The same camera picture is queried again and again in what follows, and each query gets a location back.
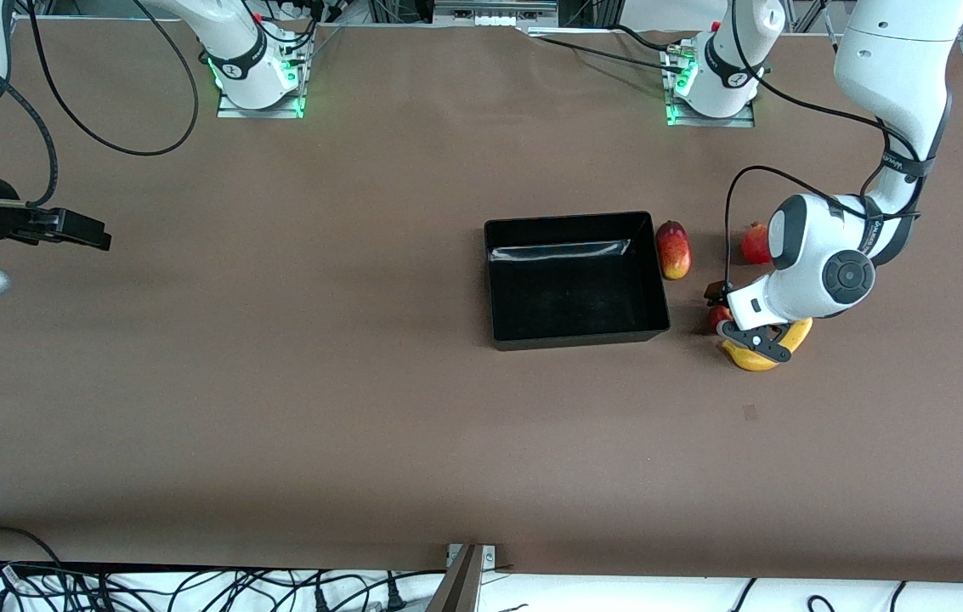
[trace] banana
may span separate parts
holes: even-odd
[[[803,319],[793,322],[791,329],[787,330],[784,337],[780,338],[779,345],[788,349],[792,354],[795,353],[799,345],[802,344],[802,341],[807,338],[807,334],[810,333],[810,328],[813,325],[813,319]],[[772,361],[768,357],[757,355],[757,353],[750,351],[745,348],[745,346],[738,345],[730,340],[722,341],[722,351],[726,352],[730,360],[742,368],[743,371],[770,371],[770,369],[779,365],[777,361]]]

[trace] red fruit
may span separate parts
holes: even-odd
[[[711,308],[707,310],[707,326],[715,333],[719,333],[719,325],[721,325],[723,321],[733,320],[734,317],[731,316],[730,309],[727,309],[726,306],[711,306]]]
[[[677,221],[667,221],[655,233],[655,243],[659,247],[659,261],[663,276],[676,281],[688,274],[692,266],[692,252],[688,249],[688,233]]]
[[[768,225],[761,222],[750,225],[742,239],[742,256],[750,264],[772,263],[772,253],[768,250]]]

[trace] brown tabletop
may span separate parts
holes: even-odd
[[[190,94],[150,25],[43,39],[105,137],[181,133]],[[770,62],[785,92],[858,110],[824,39]],[[302,121],[218,120],[198,74],[190,142],[123,156],[61,115],[14,36],[14,84],[58,146],[53,204],[115,245],[0,244],[0,523],[70,560],[406,569],[477,540],[525,572],[963,581],[963,59],[911,246],[768,373],[694,333],[729,181],[769,163],[855,191],[874,129],[772,96],[753,129],[667,127],[656,71],[511,28],[349,28]],[[0,177],[35,197],[42,141],[8,98],[0,137]],[[792,193],[743,178],[734,225]],[[482,224],[621,210],[691,233],[672,329],[493,349]]]

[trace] black tray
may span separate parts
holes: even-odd
[[[484,225],[498,349],[642,342],[671,326],[651,214]]]

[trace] black rectangular container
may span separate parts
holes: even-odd
[[[642,342],[671,326],[647,212],[489,221],[484,241],[501,351]]]

